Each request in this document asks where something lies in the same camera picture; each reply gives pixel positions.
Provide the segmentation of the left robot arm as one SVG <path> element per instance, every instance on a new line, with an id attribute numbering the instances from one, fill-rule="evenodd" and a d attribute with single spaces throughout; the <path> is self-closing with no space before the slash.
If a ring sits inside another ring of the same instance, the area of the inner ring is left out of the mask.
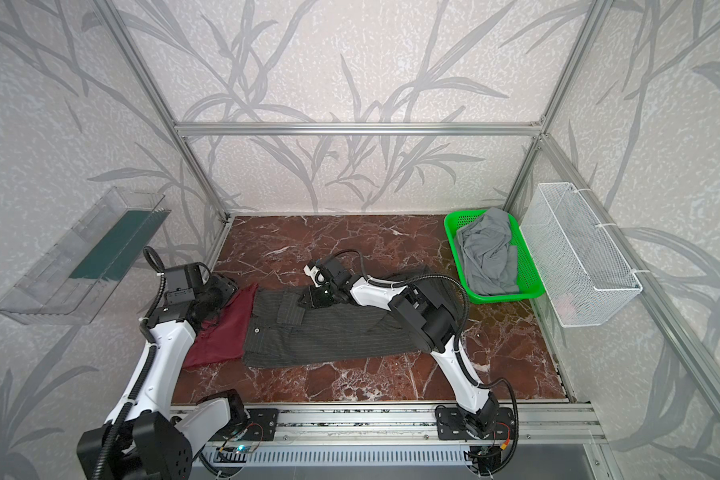
<path id="1" fill-rule="evenodd" d="M 234 281 L 200 263 L 160 267 L 157 299 L 139 322 L 144 350 L 103 425 L 76 449 L 88 479 L 187 479 L 193 461 L 219 431 L 248 420 L 235 390 L 211 395 L 180 420 L 171 415 L 179 373 L 203 323 L 237 291 Z"/>

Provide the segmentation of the dark grey striped shirt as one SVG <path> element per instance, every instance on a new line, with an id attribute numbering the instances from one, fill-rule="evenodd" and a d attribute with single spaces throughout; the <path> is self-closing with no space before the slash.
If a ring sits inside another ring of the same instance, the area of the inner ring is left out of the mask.
<path id="1" fill-rule="evenodd" d="M 286 368 L 416 352 L 418 348 L 390 312 L 335 304 L 305 309 L 304 289 L 258 289 L 244 342 L 249 368 Z"/>

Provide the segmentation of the green plastic basket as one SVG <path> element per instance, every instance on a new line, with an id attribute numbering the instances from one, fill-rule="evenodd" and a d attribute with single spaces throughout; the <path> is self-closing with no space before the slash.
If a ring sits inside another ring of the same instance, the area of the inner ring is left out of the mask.
<path id="1" fill-rule="evenodd" d="M 485 209 L 461 210 L 447 214 L 443 220 L 446 236 L 456 265 L 458 278 L 461 285 L 467 292 L 470 302 L 476 305 L 506 303 L 534 299 L 541 296 L 544 293 L 543 282 L 529 252 L 526 241 L 520 231 L 520 226 L 511 214 L 508 214 L 508 222 L 511 229 L 510 244 L 515 246 L 517 250 L 517 292 L 480 295 L 474 292 L 469 286 L 461 265 L 461 252 L 457 246 L 457 231 L 469 223 L 472 223 L 485 212 Z"/>

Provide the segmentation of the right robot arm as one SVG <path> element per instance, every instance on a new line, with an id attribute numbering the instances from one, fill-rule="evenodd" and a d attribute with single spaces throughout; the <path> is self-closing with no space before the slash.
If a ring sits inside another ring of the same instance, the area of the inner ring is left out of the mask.
<path id="1" fill-rule="evenodd" d="M 466 431 L 476 439 L 489 435 L 500 404 L 492 387 L 479 379 L 462 341 L 469 297 L 460 282 L 442 274 L 400 281 L 356 274 L 336 255 L 309 262 L 304 273 L 312 281 L 308 298 L 315 306 L 351 303 L 390 313 L 414 345 L 435 359 L 454 392 Z"/>

